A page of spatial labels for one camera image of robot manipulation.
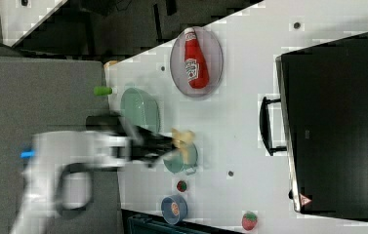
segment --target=white plate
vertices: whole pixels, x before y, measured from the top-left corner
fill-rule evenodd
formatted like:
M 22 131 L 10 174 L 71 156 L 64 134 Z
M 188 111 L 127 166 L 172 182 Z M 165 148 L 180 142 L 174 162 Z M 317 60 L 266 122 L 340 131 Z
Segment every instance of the white plate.
M 178 89 L 185 95 L 199 98 L 214 92 L 220 85 L 223 71 L 223 52 L 220 43 L 214 33 L 202 27 L 193 27 L 198 38 L 199 46 L 207 62 L 209 84 L 203 89 L 192 89 L 187 82 L 184 69 L 184 33 L 182 32 L 175 41 L 171 52 L 171 75 Z

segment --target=red triangle label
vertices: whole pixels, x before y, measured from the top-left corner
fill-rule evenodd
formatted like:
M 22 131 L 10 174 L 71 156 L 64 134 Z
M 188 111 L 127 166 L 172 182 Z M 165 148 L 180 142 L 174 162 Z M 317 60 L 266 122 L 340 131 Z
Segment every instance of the red triangle label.
M 307 205 L 308 203 L 310 203 L 311 200 L 308 197 L 306 197 L 305 195 L 300 194 L 300 202 L 302 203 L 302 207 L 303 207 L 303 206 Z

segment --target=white table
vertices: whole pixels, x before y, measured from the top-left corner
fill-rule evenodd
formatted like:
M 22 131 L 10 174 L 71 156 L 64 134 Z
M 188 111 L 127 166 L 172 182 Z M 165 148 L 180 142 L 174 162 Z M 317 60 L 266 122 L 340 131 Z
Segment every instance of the white table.
M 67 0 L 29 0 L 24 7 L 21 0 L 0 0 L 3 44 L 17 44 L 65 2 Z
M 259 224 L 251 233 L 368 233 L 368 223 L 296 214 L 287 196 L 288 159 L 269 157 L 259 134 L 260 102 L 279 93 L 275 58 L 368 31 L 368 0 L 266 0 L 205 28 L 219 38 L 225 61 L 223 82 L 205 100 L 175 87 L 169 70 L 174 41 L 105 71 L 108 84 L 118 87 L 118 95 L 109 97 L 111 109 L 120 109 L 125 86 L 133 82 L 157 99 L 161 132 L 192 130 L 200 150 L 195 175 L 172 175 L 162 162 L 154 169 L 127 165 L 118 173 L 122 209 L 161 215 L 162 199 L 179 193 L 176 183 L 186 179 L 189 222 L 244 232 L 241 217 L 253 211 Z M 281 110 L 279 104 L 273 108 L 274 145 L 282 145 Z

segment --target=yellow food item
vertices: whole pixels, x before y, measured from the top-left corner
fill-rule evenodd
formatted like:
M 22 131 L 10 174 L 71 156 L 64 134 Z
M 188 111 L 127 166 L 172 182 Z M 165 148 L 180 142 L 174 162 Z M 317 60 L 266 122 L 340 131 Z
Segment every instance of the yellow food item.
M 172 203 L 171 210 L 172 210 L 172 213 L 174 215 L 179 215 L 180 214 L 180 208 L 178 207 L 177 203 Z

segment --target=red food item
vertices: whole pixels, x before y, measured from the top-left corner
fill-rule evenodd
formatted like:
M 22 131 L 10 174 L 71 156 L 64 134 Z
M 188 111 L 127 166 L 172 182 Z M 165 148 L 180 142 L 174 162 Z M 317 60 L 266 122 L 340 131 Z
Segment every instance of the red food item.
M 177 184 L 177 189 L 180 192 L 185 192 L 186 191 L 186 183 L 184 181 L 179 181 Z
M 254 213 L 247 213 L 242 217 L 242 227 L 251 231 L 257 225 L 257 217 Z
M 184 67 L 187 81 L 193 89 L 205 88 L 209 83 L 208 67 L 192 27 L 184 31 Z

